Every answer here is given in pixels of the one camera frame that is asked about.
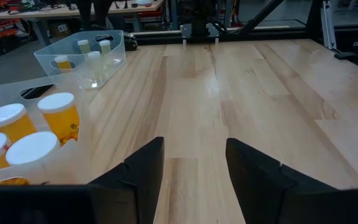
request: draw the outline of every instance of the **wooden table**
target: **wooden table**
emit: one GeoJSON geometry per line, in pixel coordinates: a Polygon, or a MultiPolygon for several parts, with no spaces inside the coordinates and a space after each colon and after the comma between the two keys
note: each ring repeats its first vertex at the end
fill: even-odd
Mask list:
{"type": "MultiPolygon", "coordinates": [[[[116,5],[113,3],[110,7],[108,14],[114,15],[133,15],[134,16],[134,29],[135,32],[140,32],[140,19],[138,16],[138,12],[149,12],[149,11],[156,11],[162,4],[164,0],[157,0],[152,1],[152,5],[150,7],[145,6],[137,6],[136,8],[132,8],[131,4],[135,3],[134,0],[128,1],[128,8],[124,9],[125,1],[117,2],[119,9],[116,9],[116,5]]],[[[46,46],[50,45],[50,41],[48,39],[46,33],[46,27],[40,21],[41,19],[56,19],[62,17],[70,17],[70,16],[80,16],[79,10],[69,10],[66,5],[59,5],[61,8],[58,9],[51,9],[50,7],[45,7],[41,11],[34,11],[34,12],[23,12],[20,14],[9,15],[7,11],[0,12],[0,19],[28,19],[34,21],[34,30],[37,34],[37,37],[41,41],[41,43],[46,46]]],[[[93,7],[91,8],[91,14],[94,14],[93,7]]]]}
{"type": "Polygon", "coordinates": [[[312,40],[140,46],[88,94],[97,174],[165,138],[156,223],[244,223],[228,137],[333,187],[358,187],[358,66],[312,40]]]}

